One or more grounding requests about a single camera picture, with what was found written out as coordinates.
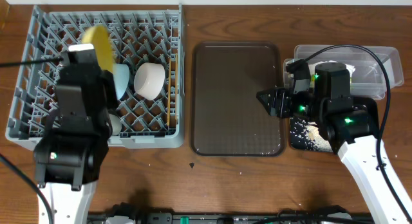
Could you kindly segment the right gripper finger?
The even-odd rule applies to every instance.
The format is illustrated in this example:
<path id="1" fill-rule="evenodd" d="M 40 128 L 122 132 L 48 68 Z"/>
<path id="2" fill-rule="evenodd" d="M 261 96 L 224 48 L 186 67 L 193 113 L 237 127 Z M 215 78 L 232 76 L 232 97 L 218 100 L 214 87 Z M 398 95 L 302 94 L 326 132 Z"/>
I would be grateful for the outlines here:
<path id="1" fill-rule="evenodd" d="M 271 88 L 271 89 L 265 89 L 263 91 L 258 91 L 256 93 L 256 98 L 261 99 L 261 100 L 270 100 L 273 99 L 274 94 L 275 94 L 275 89 Z"/>
<path id="2" fill-rule="evenodd" d="M 263 105 L 265 111 L 268 114 L 272 113 L 273 108 L 273 99 L 272 97 L 258 97 L 258 101 Z"/>

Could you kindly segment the white napkin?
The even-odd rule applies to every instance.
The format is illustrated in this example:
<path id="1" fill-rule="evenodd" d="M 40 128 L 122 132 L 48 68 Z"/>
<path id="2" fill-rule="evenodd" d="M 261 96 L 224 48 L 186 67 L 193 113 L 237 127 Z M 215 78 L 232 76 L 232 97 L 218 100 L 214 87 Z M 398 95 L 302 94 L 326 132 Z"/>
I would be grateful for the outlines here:
<path id="1" fill-rule="evenodd" d="M 326 61 L 319 61 L 319 62 L 316 62 L 316 63 L 313 63 L 313 64 L 309 64 L 308 67 L 309 67 L 309 70 L 310 70 L 310 74 L 314 75 L 315 74 L 315 67 L 317 65 L 323 64 L 323 63 L 326 63 Z M 350 76 L 352 77 L 352 74 L 355 71 L 355 66 L 350 65 L 350 64 L 345 64 L 345 66 L 346 66 L 346 69 L 350 72 Z"/>

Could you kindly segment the wooden chopstick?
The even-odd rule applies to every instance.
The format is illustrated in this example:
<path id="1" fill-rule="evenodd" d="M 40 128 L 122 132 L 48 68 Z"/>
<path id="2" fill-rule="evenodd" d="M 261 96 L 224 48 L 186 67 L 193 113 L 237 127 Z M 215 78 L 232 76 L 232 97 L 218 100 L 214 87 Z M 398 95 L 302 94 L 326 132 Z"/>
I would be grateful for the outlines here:
<path id="1" fill-rule="evenodd" d="M 175 61 L 174 61 L 174 94 L 175 96 L 178 95 L 178 54 L 175 53 Z"/>
<path id="2" fill-rule="evenodd" d="M 171 70 L 172 70 L 172 60 L 169 58 L 169 68 L 168 68 L 168 81 L 167 81 L 167 127 L 170 127 L 171 120 Z"/>

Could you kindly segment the light blue bowl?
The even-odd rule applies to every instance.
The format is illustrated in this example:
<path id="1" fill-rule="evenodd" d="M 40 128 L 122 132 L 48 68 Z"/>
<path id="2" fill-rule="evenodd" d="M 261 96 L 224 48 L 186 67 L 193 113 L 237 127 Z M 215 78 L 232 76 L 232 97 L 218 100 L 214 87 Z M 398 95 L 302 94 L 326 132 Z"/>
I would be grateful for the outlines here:
<path id="1" fill-rule="evenodd" d="M 124 96 L 124 93 L 128 87 L 129 77 L 130 72 L 128 65 L 115 64 L 113 66 L 113 80 L 115 83 L 117 100 L 120 100 Z"/>

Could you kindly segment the white paper cup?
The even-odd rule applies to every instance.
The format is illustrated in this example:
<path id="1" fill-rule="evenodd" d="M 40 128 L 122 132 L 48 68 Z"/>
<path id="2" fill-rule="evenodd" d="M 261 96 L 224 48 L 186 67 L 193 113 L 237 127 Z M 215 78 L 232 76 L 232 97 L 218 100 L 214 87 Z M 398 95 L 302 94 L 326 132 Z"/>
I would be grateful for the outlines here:
<path id="1" fill-rule="evenodd" d="M 110 118 L 111 127 L 112 127 L 112 135 L 116 136 L 122 130 L 122 123 L 120 121 L 120 118 L 116 115 L 109 114 L 109 118 Z"/>

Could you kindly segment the yellow plate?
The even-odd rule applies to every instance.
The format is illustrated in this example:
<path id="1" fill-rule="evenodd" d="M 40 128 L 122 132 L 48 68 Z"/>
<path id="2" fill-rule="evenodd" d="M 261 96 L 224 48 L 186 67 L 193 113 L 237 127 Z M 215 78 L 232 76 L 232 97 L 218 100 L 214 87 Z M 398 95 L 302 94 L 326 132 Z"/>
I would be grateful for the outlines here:
<path id="1" fill-rule="evenodd" d="M 108 31 L 103 25 L 88 28 L 82 36 L 82 44 L 92 44 L 100 68 L 113 73 L 113 66 L 115 65 L 114 56 Z"/>

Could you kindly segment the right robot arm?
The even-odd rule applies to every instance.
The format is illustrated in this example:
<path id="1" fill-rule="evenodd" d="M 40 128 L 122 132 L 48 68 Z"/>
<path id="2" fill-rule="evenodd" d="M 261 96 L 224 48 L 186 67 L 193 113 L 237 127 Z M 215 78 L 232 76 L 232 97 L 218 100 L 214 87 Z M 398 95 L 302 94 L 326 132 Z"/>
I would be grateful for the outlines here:
<path id="1" fill-rule="evenodd" d="M 319 135 L 349 170 L 376 223 L 410 223 L 411 198 L 378 139 L 377 105 L 351 95 L 351 75 L 340 62 L 287 66 L 292 88 L 259 91 L 257 99 L 270 116 L 315 122 Z"/>

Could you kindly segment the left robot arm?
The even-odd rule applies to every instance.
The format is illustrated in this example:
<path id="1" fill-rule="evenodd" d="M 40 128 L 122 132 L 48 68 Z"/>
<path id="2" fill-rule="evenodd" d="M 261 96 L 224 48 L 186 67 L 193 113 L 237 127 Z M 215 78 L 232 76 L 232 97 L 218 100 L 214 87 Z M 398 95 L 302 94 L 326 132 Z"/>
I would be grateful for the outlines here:
<path id="1" fill-rule="evenodd" d="M 62 54 L 55 85 L 58 108 L 35 146 L 39 223 L 85 223 L 113 129 L 113 76 L 98 65 L 94 49 Z"/>

